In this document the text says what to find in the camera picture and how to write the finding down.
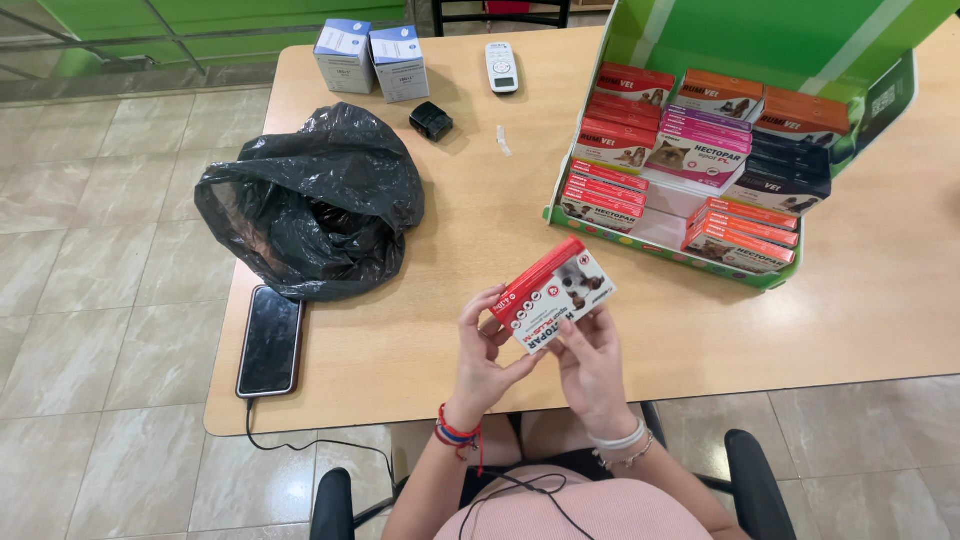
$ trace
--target table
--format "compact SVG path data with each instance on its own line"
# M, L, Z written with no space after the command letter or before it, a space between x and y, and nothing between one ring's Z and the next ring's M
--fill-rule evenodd
M257 432L435 417L456 368L455 320L476 291L507 282L560 243L548 202L574 135L602 28L497 36L513 44L520 91L489 89L489 36L426 38L430 101L454 118L440 144L409 126L423 100L386 105L325 89L310 47L280 56L264 133L296 130L340 100L394 127L423 178L426 217L407 234L400 275L358 298L311 305L300 389L262 399ZM918 48L921 93L807 220L805 261L785 286L742 284L610 242L584 242L614 279L609 306L623 336L630 401L960 372L960 20ZM505 126L513 151L497 145ZM244 432L234 396L252 288L239 263L229 293L204 424ZM511 341L507 361L519 357ZM549 356L494 412L565 406Z

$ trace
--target smartphone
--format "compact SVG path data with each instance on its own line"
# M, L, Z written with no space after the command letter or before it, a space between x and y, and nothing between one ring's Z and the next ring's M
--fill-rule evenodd
M304 308L305 302L284 298L267 285L253 290L238 398L281 396L297 389Z

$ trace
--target pink shirt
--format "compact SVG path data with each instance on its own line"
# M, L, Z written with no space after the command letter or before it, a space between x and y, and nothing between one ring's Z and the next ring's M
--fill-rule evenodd
M522 467L510 476L530 481L548 473L567 477L566 487L553 497L564 512L590 536L603 540L710 540L700 522L680 503L658 488L632 479L612 479L591 482L566 469L552 466ZM534 485L552 491L562 479L543 479ZM511 484L498 480L484 489L482 499ZM467 516L467 508L454 514L446 522L436 540L455 540L460 525ZM584 535L573 527L540 493L517 487L478 504L464 527L465 539L472 540L584 540Z

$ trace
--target product display stand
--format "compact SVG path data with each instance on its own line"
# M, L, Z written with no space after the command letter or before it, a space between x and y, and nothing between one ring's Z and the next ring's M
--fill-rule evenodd
M747 0L722 7L710 0L618 0L607 21L584 109L604 61L671 73L677 81L688 68L702 69L840 101L847 104L851 130L830 149L830 176L834 188L842 189L839 177L844 168L916 98L913 48L955 10L955 3L947 0L884 2L879 7L874 1L850 0L843 3L842 14L829 0L801 4ZM583 116L581 110L577 133ZM691 209L707 197L721 196L734 180L717 189L642 171L641 178L670 186L666 201L670 211L651 209L648 203L629 234L566 215L559 199L573 161L573 142L552 202L543 211L550 225L606 238L761 290L784 284L800 269L806 218L800 218L794 262L779 272L757 274L681 251ZM816 209L811 214L816 219Z

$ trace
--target person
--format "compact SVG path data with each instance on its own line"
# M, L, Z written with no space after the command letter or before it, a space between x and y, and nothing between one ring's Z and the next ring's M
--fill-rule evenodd
M511 338L510 333L494 318L481 325L480 315L505 290L504 285L489 288L463 310L458 321L456 387L441 409L443 424L435 427L396 501L383 540L748 540L733 516L667 453L628 407L620 340L610 312L600 306L576 324L564 319L563 341L554 339L547 349L501 367L496 363L499 347ZM537 459L541 455L532 459L531 449L541 447L538 443L543 438L557 439L558 432L540 429L537 436L537 430L527 426L529 413L524 414L519 430L523 444L513 452L504 449L504 439L509 438L505 433L510 430L494 429L494 423L484 419L484 413L529 375L548 351L559 361L570 417L585 429L587 446L597 448L596 457L589 461L593 470L583 466L582 459L579 466L568 459L567 468L558 465L564 464L562 460ZM470 448L454 445L464 438L457 433L470 435L482 419L485 473L481 479L489 478L480 481L478 489L477 471L468 470L468 461L462 459ZM569 443L571 437L561 433L559 439ZM469 459L475 462L477 454L470 452ZM493 466L505 457L509 461L511 455L519 466ZM606 467L600 467L600 459Z

